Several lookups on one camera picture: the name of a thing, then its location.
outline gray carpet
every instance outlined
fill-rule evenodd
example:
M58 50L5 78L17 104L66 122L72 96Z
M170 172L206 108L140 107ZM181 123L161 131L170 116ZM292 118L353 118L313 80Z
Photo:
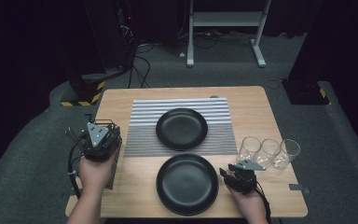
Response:
M138 56L151 64L150 87L263 86L283 138L302 146L293 161L298 182L310 188L304 194L309 213L303 218L285 218L283 223L358 223L358 138L342 111L334 90L320 82L331 105L291 105L280 83L287 78L304 36L287 38L263 36L260 48L267 62L259 68L247 41L219 41L209 49L195 48L195 65L186 67L186 47L157 45L138 48ZM213 41L198 39L197 45ZM146 71L146 63L135 60ZM129 74L108 80L107 89L127 88ZM132 88L140 84L135 74ZM64 223L68 197L73 192L66 173L72 141L64 135L68 126L86 128L85 114L97 112L98 105L60 106L68 83L50 95L50 107L30 121L0 160L0 224ZM112 223L156 223L156 220L111 220ZM228 223L227 220L207 220ZM159 220L184 223L183 220Z

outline table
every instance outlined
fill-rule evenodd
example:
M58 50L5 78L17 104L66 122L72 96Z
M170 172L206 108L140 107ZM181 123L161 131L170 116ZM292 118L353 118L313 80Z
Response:
M266 61L261 53L259 43L263 34L264 25L269 14L271 0L266 0L263 11L251 12L195 12L193 0L190 0L190 12L188 19L188 45L187 45L187 66L194 65L194 26L256 26L255 39L251 39L251 45L259 67L266 67Z
M168 210L156 192L156 176L160 166L169 157L124 157L133 100L188 99L226 97L237 146L245 136L259 139L272 138L281 141L277 123L262 87L204 87L106 90L103 93L96 119L111 119L120 126L123 145L117 162L113 189L103 193L102 217L172 217L184 218ZM236 161L235 155L205 156L216 172L227 169ZM272 217L304 217L308 213L301 191L290 190L289 184L297 184L291 164L286 169L269 167L267 171L255 171L257 180L266 193ZM215 202L205 212L193 217L242 217L237 205L219 175L219 192ZM71 196L66 215L69 216L77 202Z

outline white metal stand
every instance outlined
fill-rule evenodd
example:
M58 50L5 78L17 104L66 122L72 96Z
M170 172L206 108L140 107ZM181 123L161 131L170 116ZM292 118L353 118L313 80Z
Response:
M257 26L255 39L251 40L252 48L255 52L258 65L266 66L263 54L261 53L260 43L263 34L267 15L269 14L269 5L271 0L267 0L264 10L257 12L194 12L193 1L190 0L188 45L187 45L187 66L194 66L194 40L193 29L195 26Z

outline hand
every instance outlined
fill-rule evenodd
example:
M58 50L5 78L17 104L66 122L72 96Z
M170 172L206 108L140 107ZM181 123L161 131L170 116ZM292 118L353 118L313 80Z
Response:
M112 164L115 160L117 150L109 160L104 162L89 161L82 157L79 163L79 175L84 193L102 194L107 182L112 175Z
M227 188L231 192L240 207L241 213L245 216L248 223L267 223L266 208L257 192L252 190L250 193L243 195L241 192L238 192L229 186L227 186Z

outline plate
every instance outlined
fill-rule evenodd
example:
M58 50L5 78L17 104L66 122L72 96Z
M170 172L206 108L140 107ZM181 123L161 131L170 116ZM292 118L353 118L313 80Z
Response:
M156 134L165 146L187 150L199 145L208 133L205 118L189 108L176 108L163 114L156 125Z
M182 216L208 209L219 189L213 166L201 156L185 153L169 158L158 171L157 193L162 203Z

